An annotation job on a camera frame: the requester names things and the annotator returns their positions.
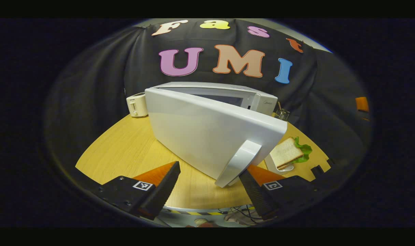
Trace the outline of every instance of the round table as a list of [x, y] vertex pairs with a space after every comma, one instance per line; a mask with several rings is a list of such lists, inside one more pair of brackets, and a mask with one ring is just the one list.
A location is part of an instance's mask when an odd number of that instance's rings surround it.
[[[315, 179], [311, 168], [320, 165], [323, 171], [330, 169], [329, 158], [306, 135], [288, 123], [287, 132], [280, 140], [300, 138], [301, 145], [310, 145], [309, 160], [296, 163], [285, 177], [301, 176], [308, 181]], [[86, 149], [76, 168], [100, 184], [117, 176], [135, 177], [161, 165], [179, 161], [181, 173], [166, 202], [166, 207], [183, 209], [218, 209], [251, 204], [242, 183], [220, 188], [215, 180], [198, 171], [173, 154], [155, 139], [148, 116], [133, 118], [127, 115], [114, 124]], [[265, 161], [259, 167], [267, 169]]]

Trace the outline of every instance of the orange letter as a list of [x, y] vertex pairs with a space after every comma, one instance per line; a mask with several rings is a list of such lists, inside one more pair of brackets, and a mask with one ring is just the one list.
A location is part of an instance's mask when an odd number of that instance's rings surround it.
[[301, 44], [297, 43], [297, 41], [295, 41], [294, 39], [287, 39], [287, 40], [290, 42], [290, 45], [294, 50], [300, 53], [303, 53], [303, 50], [299, 48], [299, 46], [301, 47]]
[[201, 24], [201, 28], [216, 28], [216, 29], [229, 29], [229, 23], [224, 20], [207, 20], [204, 24]]
[[247, 69], [244, 71], [246, 76], [255, 78], [262, 77], [261, 65], [262, 57], [265, 56], [264, 52], [259, 50], [249, 50], [243, 57], [241, 57], [233, 46], [215, 45], [215, 48], [220, 51], [218, 65], [212, 70], [215, 73], [230, 73], [230, 69], [227, 67], [230, 62], [230, 65], [235, 73], [240, 73], [247, 65]]
[[171, 31], [170, 28], [172, 29], [177, 28], [178, 26], [180, 26], [180, 23], [187, 23], [187, 22], [188, 20], [178, 20], [176, 22], [168, 22], [168, 23], [162, 24], [160, 25], [159, 30], [153, 33], [152, 36], [170, 32]]

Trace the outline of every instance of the white microwave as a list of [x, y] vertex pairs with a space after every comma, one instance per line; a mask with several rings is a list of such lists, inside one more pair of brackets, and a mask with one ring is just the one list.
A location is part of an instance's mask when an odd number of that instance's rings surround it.
[[271, 115], [188, 93], [151, 87], [144, 98], [155, 138], [221, 188], [259, 165], [287, 131]]
[[277, 97], [246, 86], [206, 82], [170, 82], [153, 86], [175, 92], [201, 96], [271, 116]]

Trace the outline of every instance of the sandwich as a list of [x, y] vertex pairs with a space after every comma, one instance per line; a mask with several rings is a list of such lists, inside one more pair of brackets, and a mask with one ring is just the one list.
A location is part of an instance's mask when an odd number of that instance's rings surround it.
[[309, 145], [298, 144], [298, 137], [289, 137], [274, 147], [266, 158], [266, 163], [274, 165], [277, 170], [283, 170], [293, 163], [309, 160], [311, 152], [312, 149]]

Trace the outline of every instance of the blue letter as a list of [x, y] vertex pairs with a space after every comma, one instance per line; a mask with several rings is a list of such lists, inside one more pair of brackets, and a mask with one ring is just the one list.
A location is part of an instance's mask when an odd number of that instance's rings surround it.
[[281, 68], [279, 70], [279, 75], [275, 77], [274, 79], [282, 84], [289, 84], [288, 75], [289, 70], [292, 66], [292, 62], [279, 58], [279, 62], [281, 63]]

